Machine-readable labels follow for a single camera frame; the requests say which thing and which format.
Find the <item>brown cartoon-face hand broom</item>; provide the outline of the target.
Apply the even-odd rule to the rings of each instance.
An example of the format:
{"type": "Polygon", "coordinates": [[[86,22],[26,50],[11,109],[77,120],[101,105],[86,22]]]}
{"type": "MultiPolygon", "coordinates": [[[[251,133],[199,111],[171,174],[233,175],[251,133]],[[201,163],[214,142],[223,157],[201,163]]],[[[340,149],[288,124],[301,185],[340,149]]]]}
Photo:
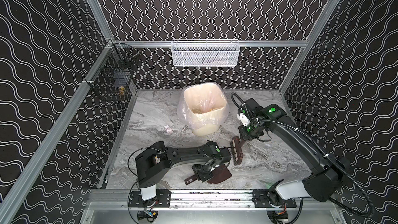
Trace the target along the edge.
{"type": "Polygon", "coordinates": [[[246,143],[245,140],[241,140],[238,136],[233,137],[230,142],[230,147],[232,149],[231,154],[233,155],[234,165],[240,165],[242,163],[244,153],[243,146],[246,143]]]}

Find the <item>brown plastic dustpan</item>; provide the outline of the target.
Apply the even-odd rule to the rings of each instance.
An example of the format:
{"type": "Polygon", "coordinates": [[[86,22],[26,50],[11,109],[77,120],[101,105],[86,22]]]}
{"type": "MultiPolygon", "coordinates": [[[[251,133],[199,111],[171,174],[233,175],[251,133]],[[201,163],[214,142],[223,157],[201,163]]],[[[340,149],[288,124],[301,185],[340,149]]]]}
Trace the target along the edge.
{"type": "Polygon", "coordinates": [[[228,167],[224,164],[212,168],[210,171],[205,171],[203,165],[192,166],[194,175],[184,180],[186,185],[191,184],[194,181],[200,181],[202,183],[219,184],[232,177],[228,167]]]}

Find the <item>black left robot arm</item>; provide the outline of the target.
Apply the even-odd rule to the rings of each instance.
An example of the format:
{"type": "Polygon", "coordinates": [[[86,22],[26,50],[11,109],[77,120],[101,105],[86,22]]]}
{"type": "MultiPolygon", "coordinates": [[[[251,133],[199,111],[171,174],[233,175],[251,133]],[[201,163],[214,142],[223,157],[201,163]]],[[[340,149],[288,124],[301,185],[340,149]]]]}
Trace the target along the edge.
{"type": "Polygon", "coordinates": [[[191,166],[193,176],[186,181],[187,184],[196,180],[204,183],[216,177],[223,182],[229,178],[223,176],[222,171],[228,169],[231,158],[227,147],[220,147],[210,140],[202,146],[188,148],[169,147],[164,142],[156,142],[135,158],[142,200],[154,200],[157,197],[156,185],[176,166],[191,166]]]}

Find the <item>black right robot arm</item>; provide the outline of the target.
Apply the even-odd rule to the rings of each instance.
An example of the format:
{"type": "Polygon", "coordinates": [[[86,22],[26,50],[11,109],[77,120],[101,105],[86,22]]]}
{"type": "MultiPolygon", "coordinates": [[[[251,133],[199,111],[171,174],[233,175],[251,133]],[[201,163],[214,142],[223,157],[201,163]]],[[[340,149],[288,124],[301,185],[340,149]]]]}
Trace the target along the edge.
{"type": "Polygon", "coordinates": [[[284,200],[292,198],[313,198],[325,202],[347,179],[330,160],[333,159],[345,170],[349,167],[349,161],[323,154],[278,105],[262,107],[250,98],[238,105],[237,117],[242,123],[238,128],[242,142],[259,139],[265,133],[272,132],[293,149],[311,171],[303,179],[280,180],[273,184],[268,194],[271,204],[281,205],[284,200]]]}

